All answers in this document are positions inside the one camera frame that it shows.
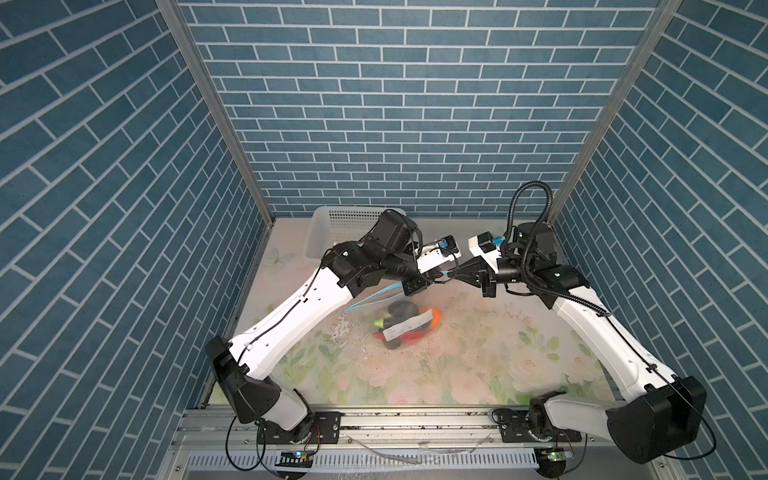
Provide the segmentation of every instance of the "red object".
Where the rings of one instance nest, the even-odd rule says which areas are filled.
[[[437,310],[434,306],[430,306],[428,310],[432,311],[432,321],[429,323],[429,325],[424,324],[417,329],[403,333],[397,338],[401,339],[406,345],[413,345],[414,343],[418,342],[420,338],[426,335],[429,330],[434,330],[437,328],[437,325],[440,324],[440,320],[442,319],[442,312]],[[386,340],[386,338],[384,338],[384,332],[374,333],[373,338]]]

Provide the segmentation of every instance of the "black wire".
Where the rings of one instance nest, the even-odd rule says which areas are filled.
[[[453,277],[453,276],[451,276],[451,273],[455,272],[455,271],[458,269],[458,257],[456,256],[456,254],[455,254],[455,253],[453,253],[451,250],[448,250],[447,248],[443,248],[443,247],[441,247],[441,246],[438,246],[438,249],[439,249],[439,250],[440,250],[442,253],[444,253],[444,254],[445,254],[445,253],[450,253],[450,254],[453,256],[453,263],[454,263],[454,267],[453,267],[453,270],[449,270],[449,271],[447,272],[447,275],[448,275],[448,279],[447,279],[445,282],[443,282],[443,281],[441,281],[441,280],[433,280],[433,281],[432,281],[432,283],[442,283],[442,284],[445,284],[445,283],[448,283],[448,282],[450,282],[451,280],[453,280],[453,279],[454,279],[454,277]]]
[[[230,427],[227,429],[227,437],[224,439],[224,452],[227,454],[227,460],[230,461],[230,465],[232,465],[236,470],[240,470],[241,472],[250,472],[251,470],[254,470],[256,467],[258,467],[261,464],[261,460],[263,455],[258,456],[259,451],[259,433],[261,432],[261,423],[259,424],[258,430],[256,430],[256,450],[257,450],[257,461],[253,466],[250,466],[248,468],[241,467],[235,463],[235,461],[230,456],[230,433],[232,432],[232,425],[235,424],[235,420],[237,420],[237,415],[232,418],[232,422],[230,423]]]
[[[536,221],[534,222],[533,227],[531,227],[531,232],[528,235],[528,241],[525,243],[525,248],[523,249],[523,255],[522,255],[522,259],[521,259],[521,269],[520,269],[520,277],[521,277],[521,279],[523,280],[523,282],[525,282],[526,285],[528,285],[528,288],[531,291],[536,290],[537,292],[543,293],[545,295],[552,295],[552,296],[556,296],[556,297],[559,297],[559,298],[562,298],[562,299],[565,299],[565,300],[570,300],[572,302],[576,302],[576,303],[578,303],[578,304],[580,304],[582,306],[586,306],[587,308],[594,310],[598,314],[598,316],[604,317],[608,321],[608,324],[611,325],[611,327],[613,327],[613,329],[616,331],[616,333],[619,335],[619,337],[624,341],[624,343],[626,343],[627,346],[629,346],[629,348],[632,350],[632,352],[643,363],[645,363],[645,365],[647,366],[648,371],[655,373],[660,379],[662,379],[676,394],[678,394],[680,396],[680,398],[690,407],[690,409],[694,413],[696,413],[696,415],[699,416],[701,421],[704,423],[704,426],[707,427],[707,430],[709,430],[710,435],[712,436],[712,448],[708,452],[705,452],[705,453],[703,453],[701,455],[696,455],[694,457],[675,457],[675,456],[672,456],[672,455],[664,455],[665,457],[674,458],[676,460],[698,460],[700,458],[704,458],[704,457],[707,457],[708,455],[711,455],[715,451],[715,449],[717,448],[717,439],[715,438],[714,431],[712,430],[712,427],[710,426],[709,422],[707,422],[707,419],[705,419],[703,417],[703,415],[701,413],[699,413],[699,411],[696,410],[696,408],[690,402],[688,402],[688,400],[680,392],[680,390],[675,388],[669,381],[667,381],[667,379],[664,378],[663,375],[661,375],[658,372],[657,367],[655,365],[651,365],[645,359],[645,357],[642,356],[634,348],[634,346],[632,346],[632,344],[629,342],[629,340],[627,340],[627,338],[624,337],[624,335],[621,333],[621,331],[611,321],[611,313],[610,312],[608,312],[606,309],[604,309],[604,308],[602,308],[602,307],[600,307],[598,305],[595,305],[594,303],[590,302],[589,300],[585,300],[585,299],[580,298],[579,296],[575,296],[575,295],[573,295],[573,294],[571,294],[569,292],[561,292],[561,291],[557,291],[557,290],[552,290],[552,289],[549,289],[549,288],[545,288],[545,287],[539,286],[535,282],[533,282],[532,278],[530,277],[530,273],[528,272],[528,255],[531,252],[531,248],[533,246],[533,240],[536,237],[536,230],[538,229],[538,227],[541,225],[541,223],[544,222],[544,220],[549,215],[549,210],[550,210],[550,208],[552,206],[552,189],[546,183],[540,182],[538,180],[527,182],[526,184],[521,186],[520,189],[529,188],[529,187],[532,187],[532,186],[541,187],[541,189],[544,190],[544,192],[545,192],[545,194],[547,196],[547,200],[546,200],[544,209],[541,211],[541,214],[538,216],[538,219],[536,219]]]
[[[535,293],[533,293],[533,292],[515,292],[514,290],[510,290],[509,289],[509,283],[505,283],[504,284],[504,290],[507,290],[507,293],[510,293],[512,295],[517,295],[517,296],[532,296],[532,295],[535,295]]]
[[[587,434],[585,433],[585,434],[584,434],[584,451],[581,453],[581,459],[578,461],[578,463],[576,464],[576,466],[575,466],[575,467],[573,467],[573,468],[569,468],[569,469],[568,469],[568,470],[566,470],[565,472],[562,472],[562,473],[561,473],[561,474],[558,476],[558,478],[560,478],[562,475],[565,475],[566,473],[571,473],[571,472],[573,472],[573,471],[574,471],[576,468],[579,468],[579,467],[581,467],[581,463],[582,463],[582,462],[584,461],[584,459],[587,457],[587,445],[589,445],[589,444],[588,444],[588,439],[589,439],[589,435],[587,435]]]
[[[264,419],[259,419],[259,426],[260,426],[259,430],[261,431],[261,438],[263,440],[262,441],[262,446],[261,446],[261,455],[259,455],[259,462],[261,463],[261,466],[264,467],[264,470],[267,470],[269,473],[271,473],[272,475],[275,475],[277,478],[283,478],[283,477],[280,476],[279,473],[275,472],[274,470],[272,470],[271,468],[266,466],[266,462],[263,461],[264,460],[264,454],[266,453],[266,425],[264,424]],[[259,435],[258,435],[258,432],[257,432],[257,435],[256,435],[256,448],[257,448],[257,452],[258,452],[258,448],[259,448]]]

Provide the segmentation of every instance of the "table surface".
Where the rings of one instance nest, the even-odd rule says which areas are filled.
[[[425,240],[452,234],[464,261],[469,237],[502,233],[505,227],[503,220],[416,221]],[[277,220],[236,333],[258,323],[317,268],[318,260],[304,256],[309,225],[309,219]],[[527,405],[531,396],[553,389],[614,398],[594,354],[536,296],[499,291],[488,299],[457,280],[433,285],[409,300],[422,312],[430,306],[440,310],[440,324],[413,345],[387,349],[372,336],[381,309],[343,310],[391,284],[366,290],[320,321],[280,360],[271,378],[298,389],[314,405]],[[218,386],[209,403],[227,403]]]

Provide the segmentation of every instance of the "black cable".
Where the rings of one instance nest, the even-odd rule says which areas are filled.
[[[248,468],[241,467],[235,463],[235,461],[230,456],[230,433],[232,432],[232,425],[235,424],[235,420],[237,420],[237,415],[232,418],[232,422],[230,423],[230,427],[227,429],[227,437],[224,439],[224,452],[227,454],[227,460],[230,461],[230,465],[232,465],[236,470],[240,470],[241,472],[250,472],[251,470],[254,470],[256,467],[258,467],[261,464],[261,460],[263,455],[259,456],[259,433],[261,432],[261,424],[259,424],[258,430],[256,430],[256,450],[257,450],[257,460],[256,463],[253,464],[253,466],[250,466]]]
[[[533,293],[533,292],[515,292],[514,290],[510,290],[509,289],[509,283],[505,283],[504,284],[504,290],[507,290],[507,293],[510,293],[512,295],[517,295],[517,296],[533,296],[533,295],[535,295],[535,293]]]
[[[509,202],[509,210],[507,211],[507,230],[504,232],[505,243],[508,243],[510,240],[509,237],[512,233],[512,223],[515,221],[515,208],[517,207],[517,204],[518,204],[518,198],[522,195],[524,191],[526,191],[531,187],[540,187],[546,191],[549,188],[549,185],[542,182],[541,180],[532,180],[522,184],[517,189],[517,191],[515,191],[515,195],[512,196],[512,200]]]
[[[558,476],[558,478],[560,478],[562,475],[565,475],[566,473],[571,473],[571,472],[573,472],[573,471],[574,471],[576,468],[579,468],[579,467],[581,467],[581,463],[582,463],[582,462],[584,461],[584,459],[587,457],[587,445],[589,445],[589,444],[588,444],[588,439],[589,439],[589,435],[587,435],[587,434],[585,433],[585,434],[584,434],[584,451],[581,453],[581,459],[579,459],[579,461],[578,461],[578,463],[576,464],[576,466],[575,466],[575,467],[573,467],[573,468],[569,468],[569,469],[568,469],[568,470],[566,470],[565,472],[562,472],[562,473],[561,473],[561,474]]]
[[[262,446],[261,446],[261,455],[259,455],[259,463],[261,463],[261,466],[264,467],[264,470],[267,470],[272,475],[275,475],[277,478],[281,478],[282,479],[283,477],[281,477],[279,473],[275,472],[274,470],[272,470],[271,468],[266,466],[266,462],[264,461],[264,454],[266,453],[266,425],[264,424],[264,419],[259,419],[259,427],[260,427],[259,428],[259,432],[261,432],[261,438],[263,439]],[[256,435],[256,448],[257,448],[257,452],[258,452],[258,448],[259,448],[259,434],[258,434],[258,432],[257,432],[257,435]]]
[[[680,392],[680,390],[675,388],[669,381],[667,381],[667,379],[664,378],[663,375],[661,375],[658,372],[656,365],[651,365],[645,359],[645,357],[642,356],[634,348],[634,346],[632,346],[632,344],[629,342],[629,340],[627,340],[627,338],[624,337],[624,335],[621,333],[621,331],[611,321],[611,313],[610,312],[608,312],[606,309],[604,309],[604,308],[602,308],[602,307],[600,307],[598,305],[595,305],[594,303],[590,302],[589,300],[585,300],[585,299],[580,298],[579,296],[575,296],[575,295],[573,295],[573,294],[571,294],[569,292],[560,292],[560,291],[557,291],[557,290],[552,290],[552,289],[549,289],[549,288],[546,288],[546,287],[543,287],[543,286],[539,286],[539,285],[537,285],[536,283],[533,282],[532,278],[530,277],[530,273],[528,272],[528,256],[531,253],[531,248],[533,246],[534,238],[536,238],[536,230],[538,229],[538,227],[541,225],[541,223],[544,222],[544,220],[549,215],[549,210],[550,210],[550,208],[552,206],[552,189],[549,187],[549,185],[545,184],[544,182],[540,182],[538,180],[534,180],[532,182],[527,182],[525,185],[523,185],[521,187],[521,189],[524,188],[524,187],[527,188],[527,187],[530,187],[530,186],[541,187],[542,190],[544,190],[544,192],[545,192],[545,194],[547,196],[547,200],[546,200],[544,209],[541,211],[541,214],[538,216],[538,218],[534,222],[533,227],[531,227],[531,232],[528,235],[528,241],[525,243],[525,248],[523,249],[523,255],[522,255],[522,258],[521,258],[521,269],[520,269],[520,277],[523,280],[523,282],[526,285],[528,285],[528,288],[531,291],[536,290],[537,292],[543,293],[545,295],[552,295],[552,296],[556,296],[558,298],[562,298],[562,299],[565,299],[565,300],[570,300],[572,302],[578,303],[579,305],[586,306],[587,308],[592,309],[593,311],[595,311],[598,314],[598,316],[604,317],[608,321],[608,324],[611,325],[611,327],[613,327],[613,329],[616,331],[616,333],[619,335],[619,337],[624,341],[624,343],[627,344],[627,346],[629,346],[629,348],[638,357],[638,359],[640,359],[643,363],[645,363],[645,365],[647,366],[647,370],[649,372],[655,373],[660,379],[662,379],[676,394],[678,394],[680,396],[680,398],[690,407],[690,409],[693,412],[695,412],[696,415],[699,416],[701,421],[704,423],[704,426],[707,427],[707,430],[709,430],[710,435],[712,436],[712,448],[708,452],[705,452],[705,453],[703,453],[701,455],[696,455],[694,457],[675,457],[675,456],[671,456],[671,455],[664,455],[665,457],[674,458],[676,460],[698,460],[700,458],[704,458],[704,457],[706,457],[708,455],[711,455],[715,451],[715,449],[717,448],[717,439],[715,438],[714,431],[712,430],[712,427],[710,426],[709,422],[707,422],[707,420],[703,417],[703,415],[701,413],[699,413],[698,410],[696,410],[696,408],[690,402],[688,402],[688,400]]]
[[[433,281],[432,281],[432,283],[442,283],[442,284],[446,284],[446,283],[448,283],[448,282],[450,282],[451,280],[453,280],[453,279],[454,279],[454,277],[453,277],[453,276],[451,276],[451,273],[455,272],[455,271],[458,269],[458,257],[456,256],[456,254],[455,254],[455,253],[453,253],[451,250],[448,250],[447,248],[443,248],[443,247],[441,247],[441,246],[438,246],[438,250],[440,250],[440,251],[441,251],[443,254],[445,254],[445,253],[450,253],[450,254],[453,256],[453,263],[454,263],[454,267],[453,267],[453,270],[449,270],[449,271],[446,273],[446,275],[448,276],[448,279],[447,279],[445,282],[443,282],[443,281],[441,281],[441,280],[433,280]]]

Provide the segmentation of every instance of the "vent grille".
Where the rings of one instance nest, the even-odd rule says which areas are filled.
[[[473,453],[455,455],[436,455],[420,452],[418,449],[381,449],[387,455],[404,456],[418,460],[420,464],[413,465],[383,458],[369,452],[351,452],[345,449],[321,450],[315,455],[312,472],[390,472],[396,470],[435,470],[435,469],[507,469],[507,468],[538,468],[533,449],[527,448],[498,448]],[[275,451],[266,453],[266,464],[275,467],[277,454]],[[256,454],[233,455],[238,465],[253,465]],[[233,471],[224,452],[219,450],[199,450],[190,454],[187,470],[193,471]],[[306,471],[300,468],[281,468],[286,471]]]

